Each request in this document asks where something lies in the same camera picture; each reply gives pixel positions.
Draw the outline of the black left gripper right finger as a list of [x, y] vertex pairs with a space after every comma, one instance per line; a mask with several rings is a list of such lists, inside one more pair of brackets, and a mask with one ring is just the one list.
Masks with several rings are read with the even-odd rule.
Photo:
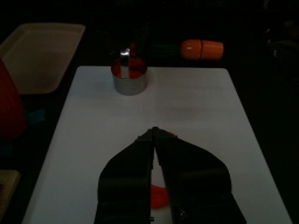
[[154, 128], [173, 224], [247, 224], [233, 195], [230, 170], [202, 147]]

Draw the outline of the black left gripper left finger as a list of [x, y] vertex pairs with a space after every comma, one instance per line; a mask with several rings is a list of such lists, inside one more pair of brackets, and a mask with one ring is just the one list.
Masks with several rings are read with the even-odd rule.
[[149, 130], [110, 159], [99, 175], [94, 224], [151, 224], [154, 134]]

